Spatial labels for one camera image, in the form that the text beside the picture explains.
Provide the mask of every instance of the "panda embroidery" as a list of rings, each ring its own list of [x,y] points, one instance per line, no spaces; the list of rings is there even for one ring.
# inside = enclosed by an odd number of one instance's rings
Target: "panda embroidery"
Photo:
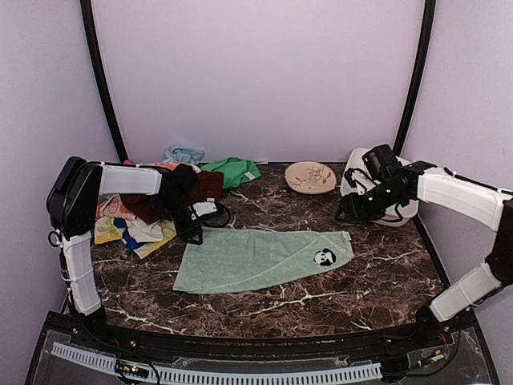
[[[337,260],[337,257],[330,249],[323,249],[322,251],[317,251],[315,253],[314,262],[318,263],[321,266],[330,266]]]

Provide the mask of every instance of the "dark marble countertop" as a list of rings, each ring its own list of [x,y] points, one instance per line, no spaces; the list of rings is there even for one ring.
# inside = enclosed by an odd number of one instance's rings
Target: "dark marble countertop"
[[[343,164],[331,164],[340,182]],[[224,190],[233,229],[349,231],[355,258],[340,269],[255,292],[194,295],[173,291],[185,244],[178,238],[145,260],[121,241],[92,248],[108,323],[138,330],[225,338],[290,338],[376,330],[414,321],[442,283],[413,223],[401,228],[334,220],[338,189],[293,192],[285,164]]]

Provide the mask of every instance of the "light blue towel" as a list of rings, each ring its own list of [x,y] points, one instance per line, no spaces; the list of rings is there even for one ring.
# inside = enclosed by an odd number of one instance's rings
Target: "light blue towel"
[[[205,151],[187,147],[168,147],[164,152],[164,162],[180,162],[188,164],[200,164],[205,156]]]
[[[174,290],[238,293],[322,274],[353,259],[349,233],[204,229],[187,244]]]

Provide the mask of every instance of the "beige plate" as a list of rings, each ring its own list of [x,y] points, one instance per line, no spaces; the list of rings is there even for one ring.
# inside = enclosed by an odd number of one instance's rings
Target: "beige plate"
[[[335,189],[337,178],[328,166],[318,162],[299,162],[285,170],[289,187],[301,194],[324,194]]]

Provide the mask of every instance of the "light green towel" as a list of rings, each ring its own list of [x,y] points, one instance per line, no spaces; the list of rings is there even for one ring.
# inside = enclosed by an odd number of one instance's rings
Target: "light green towel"
[[[203,245],[187,244],[173,289],[193,294],[238,293],[325,273],[353,259],[350,239],[346,231],[206,228]],[[335,261],[330,264],[333,255]]]
[[[222,172],[224,175],[223,188],[236,188],[243,183],[248,183],[261,177],[255,162],[239,158],[228,158],[206,164],[201,169],[203,171]]]

